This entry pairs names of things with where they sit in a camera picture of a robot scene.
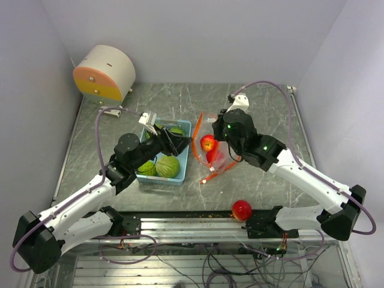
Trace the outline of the red yellow apple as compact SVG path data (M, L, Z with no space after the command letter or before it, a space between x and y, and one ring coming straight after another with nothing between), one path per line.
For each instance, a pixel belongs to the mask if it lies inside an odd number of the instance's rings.
M204 135L200 139L200 147L204 152L209 152L217 147L217 141L212 134Z

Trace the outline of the clear orange-zip bag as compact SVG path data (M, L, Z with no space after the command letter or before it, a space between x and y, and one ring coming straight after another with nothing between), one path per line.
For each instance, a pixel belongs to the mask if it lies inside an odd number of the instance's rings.
M200 180L201 184L207 183L214 177L228 171L240 160L229 155L228 144L214 139L212 124L217 117L211 113L201 112L192 135L192 151L196 160L209 169L210 174Z

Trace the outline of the red tomato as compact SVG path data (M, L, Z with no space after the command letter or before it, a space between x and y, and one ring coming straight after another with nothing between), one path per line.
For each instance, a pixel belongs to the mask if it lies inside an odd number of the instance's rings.
M209 164L221 163L225 160L224 154L219 148L212 149L206 153L206 160Z

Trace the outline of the red pomegranate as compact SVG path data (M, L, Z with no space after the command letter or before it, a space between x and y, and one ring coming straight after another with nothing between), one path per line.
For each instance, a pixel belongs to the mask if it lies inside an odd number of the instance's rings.
M247 221L252 214L252 207L246 200L237 200L232 205L232 218L239 221Z

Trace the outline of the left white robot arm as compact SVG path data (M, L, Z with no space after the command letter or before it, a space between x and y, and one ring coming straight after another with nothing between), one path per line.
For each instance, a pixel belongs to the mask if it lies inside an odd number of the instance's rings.
M191 142L190 137L165 128L156 128L144 142L133 133L122 135L109 162L83 188L39 214L28 211L19 218L11 254L18 254L26 262L26 271L40 274L67 251L89 239L118 237L123 218L114 209L103 208L91 218L84 216L125 190L147 161L159 153L177 156Z

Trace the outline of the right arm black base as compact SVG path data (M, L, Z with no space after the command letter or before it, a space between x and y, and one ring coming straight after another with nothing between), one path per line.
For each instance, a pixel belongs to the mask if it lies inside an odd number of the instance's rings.
M275 206L272 209L254 209L241 229L247 232L249 239L277 239L282 238L284 234L288 238L298 238L298 229L284 230L276 223L277 214L282 208L283 206Z

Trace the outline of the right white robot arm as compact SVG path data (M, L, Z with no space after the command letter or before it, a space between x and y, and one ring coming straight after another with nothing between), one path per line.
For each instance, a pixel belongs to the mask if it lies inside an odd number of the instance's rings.
M362 211L366 190L360 185L341 184L301 161L284 143L259 134L252 117L241 109L223 109L212 125L214 138L226 142L242 161L277 175L307 193L318 204L304 208L282 207L264 223L275 238L292 229L320 229L346 241Z

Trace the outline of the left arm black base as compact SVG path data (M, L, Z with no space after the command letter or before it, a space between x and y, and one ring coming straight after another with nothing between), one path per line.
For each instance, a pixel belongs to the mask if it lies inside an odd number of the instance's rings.
M139 239L141 221L135 215L118 212L111 206L102 207L100 212L106 214L112 224L106 236L132 236L134 239Z

